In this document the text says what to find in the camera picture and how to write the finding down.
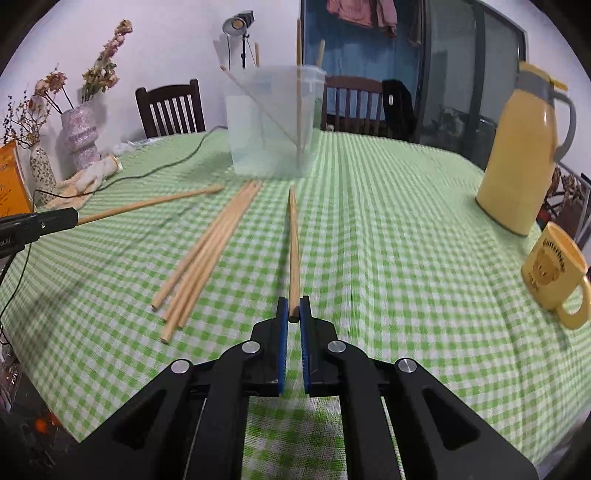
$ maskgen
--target gray flask handle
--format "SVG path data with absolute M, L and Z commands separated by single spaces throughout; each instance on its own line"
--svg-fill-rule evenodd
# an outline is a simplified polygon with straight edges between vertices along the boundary
M 566 155 L 566 152 L 569 151 L 570 146 L 573 144 L 574 131 L 577 128 L 577 111 L 574 109 L 573 101 L 562 92 L 555 90 L 552 92 L 552 97 L 560 100 L 561 102 L 567 103 L 570 109 L 569 131 L 566 134 L 563 144 L 559 145 L 556 148 L 556 152 L 554 153 L 554 161 L 558 162 Z

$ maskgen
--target orange box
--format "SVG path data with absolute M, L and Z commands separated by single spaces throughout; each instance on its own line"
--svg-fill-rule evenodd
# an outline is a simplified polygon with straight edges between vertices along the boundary
M 13 140 L 0 148 L 0 217 L 32 211 L 18 165 L 17 143 Z

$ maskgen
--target bear print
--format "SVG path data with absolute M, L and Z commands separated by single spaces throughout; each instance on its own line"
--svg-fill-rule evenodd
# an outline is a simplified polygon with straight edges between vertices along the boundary
M 540 248 L 534 260 L 534 278 L 539 285 L 547 285 L 558 279 L 560 270 L 554 265 L 550 256 Z

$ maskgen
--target yellow thermos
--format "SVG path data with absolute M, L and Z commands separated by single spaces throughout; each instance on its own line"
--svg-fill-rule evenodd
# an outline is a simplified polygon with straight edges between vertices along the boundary
M 573 102 L 554 88 L 566 85 L 524 61 L 505 104 L 476 201 L 513 233 L 528 235 L 544 202 L 555 162 L 569 150 L 576 128 Z M 570 125 L 557 147 L 554 99 L 568 103 Z

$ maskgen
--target flower vase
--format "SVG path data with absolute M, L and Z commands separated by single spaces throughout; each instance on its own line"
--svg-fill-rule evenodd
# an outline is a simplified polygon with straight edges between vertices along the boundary
M 56 177 L 53 174 L 51 165 L 49 165 L 47 153 L 41 147 L 32 147 L 30 150 L 31 174 L 33 175 L 33 179 L 35 181 L 35 188 L 54 193 L 56 191 Z M 54 197 L 52 195 L 48 195 L 47 193 L 33 193 L 35 205 L 38 207 L 45 205 L 52 198 Z
M 76 171 L 83 170 L 94 161 L 100 160 L 95 141 L 99 134 L 91 102 L 68 110 L 61 115 L 64 141 L 70 150 Z

